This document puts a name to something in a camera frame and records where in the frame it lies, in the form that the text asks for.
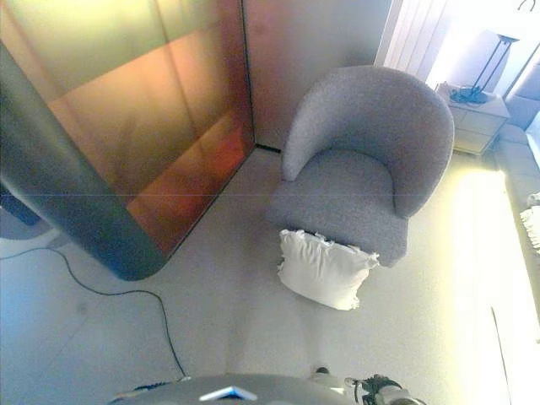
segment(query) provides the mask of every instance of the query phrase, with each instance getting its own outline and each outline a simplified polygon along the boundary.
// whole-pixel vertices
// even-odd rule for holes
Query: drawer
[[[480,112],[467,111],[459,125],[456,124],[456,127],[492,136],[504,122],[505,118],[501,116],[490,116]]]
[[[456,129],[454,149],[470,154],[481,154],[486,145],[491,141],[490,136],[478,132]]]
[[[463,120],[463,117],[465,114],[467,114],[466,111],[462,110],[461,108],[455,108],[450,107],[450,112],[452,113],[452,116],[454,117],[454,126],[456,128],[460,127],[460,123]]]

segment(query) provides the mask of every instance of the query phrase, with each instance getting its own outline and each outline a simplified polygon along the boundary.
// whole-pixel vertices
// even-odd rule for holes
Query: reflective panel
[[[240,1],[0,7],[15,61],[131,215],[171,252],[253,146]]]

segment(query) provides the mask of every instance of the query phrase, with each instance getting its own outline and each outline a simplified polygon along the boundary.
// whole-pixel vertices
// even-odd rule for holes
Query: dark gray column
[[[158,247],[77,149],[0,44],[2,183],[124,280],[163,267]]]

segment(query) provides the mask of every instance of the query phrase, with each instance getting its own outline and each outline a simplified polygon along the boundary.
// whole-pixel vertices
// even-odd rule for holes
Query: lamp base
[[[484,104],[488,102],[489,97],[478,86],[464,87],[459,90],[452,90],[450,100],[455,103],[473,103]]]

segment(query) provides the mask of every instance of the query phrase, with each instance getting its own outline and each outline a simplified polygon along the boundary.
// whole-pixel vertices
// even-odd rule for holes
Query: armchair seat
[[[317,154],[295,181],[282,182],[268,217],[289,230],[376,251],[383,266],[392,266],[407,250],[408,220],[396,216],[390,172],[353,150]]]

